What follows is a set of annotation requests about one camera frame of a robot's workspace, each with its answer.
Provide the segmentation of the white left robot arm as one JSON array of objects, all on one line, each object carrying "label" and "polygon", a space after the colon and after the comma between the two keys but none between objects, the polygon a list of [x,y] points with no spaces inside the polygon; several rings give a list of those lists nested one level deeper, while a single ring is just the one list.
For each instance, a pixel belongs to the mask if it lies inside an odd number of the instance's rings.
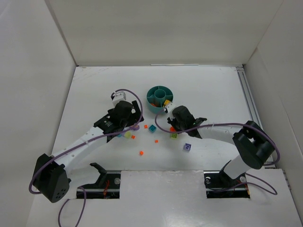
[{"label": "white left robot arm", "polygon": [[90,163],[97,173],[80,170],[74,172],[76,165],[92,151],[106,145],[114,137],[125,133],[132,126],[142,122],[143,105],[141,101],[119,101],[114,108],[96,121],[88,132],[66,149],[54,156],[42,154],[36,161],[29,190],[35,187],[38,194],[44,195],[51,203],[61,200],[70,187],[87,184],[102,186],[107,171],[96,162]]}]

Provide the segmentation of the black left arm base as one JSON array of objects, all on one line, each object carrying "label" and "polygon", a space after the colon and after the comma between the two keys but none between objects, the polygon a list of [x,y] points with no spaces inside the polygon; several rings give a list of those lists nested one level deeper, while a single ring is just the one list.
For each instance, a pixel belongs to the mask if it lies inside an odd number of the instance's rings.
[{"label": "black left arm base", "polygon": [[86,168],[76,169],[72,180],[77,189],[76,198],[83,199],[119,199],[121,171],[106,170],[97,163]]}]

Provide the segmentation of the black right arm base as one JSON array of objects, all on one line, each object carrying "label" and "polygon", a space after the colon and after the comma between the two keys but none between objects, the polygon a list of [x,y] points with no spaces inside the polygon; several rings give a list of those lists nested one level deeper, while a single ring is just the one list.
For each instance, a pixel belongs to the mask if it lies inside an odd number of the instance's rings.
[{"label": "black right arm base", "polygon": [[208,199],[223,198],[250,198],[246,175],[242,173],[235,179],[231,179],[227,174],[220,171],[204,171],[204,184],[206,197]]}]

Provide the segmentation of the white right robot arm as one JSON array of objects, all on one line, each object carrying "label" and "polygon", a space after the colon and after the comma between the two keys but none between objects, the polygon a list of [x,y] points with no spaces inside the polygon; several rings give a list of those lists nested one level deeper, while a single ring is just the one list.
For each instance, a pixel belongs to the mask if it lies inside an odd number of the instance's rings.
[{"label": "white right robot arm", "polygon": [[276,150],[273,141],[254,121],[202,125],[207,119],[195,118],[183,105],[176,107],[171,103],[165,108],[169,114],[168,123],[177,132],[185,132],[194,138],[226,142],[236,147],[238,156],[220,170],[219,176],[223,180],[234,180],[250,169],[260,169]]}]

